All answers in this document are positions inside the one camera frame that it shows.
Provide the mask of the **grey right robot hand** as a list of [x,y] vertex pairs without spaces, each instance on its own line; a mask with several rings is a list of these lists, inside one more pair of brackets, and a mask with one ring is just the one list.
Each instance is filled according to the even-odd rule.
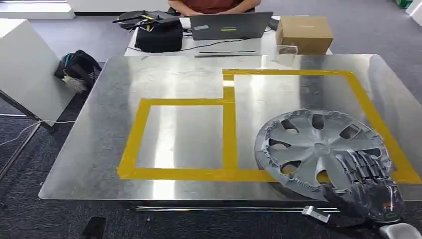
[[350,217],[381,224],[401,220],[404,200],[388,168],[375,155],[347,150],[335,159],[342,166],[350,186],[340,189],[323,186],[324,198]]

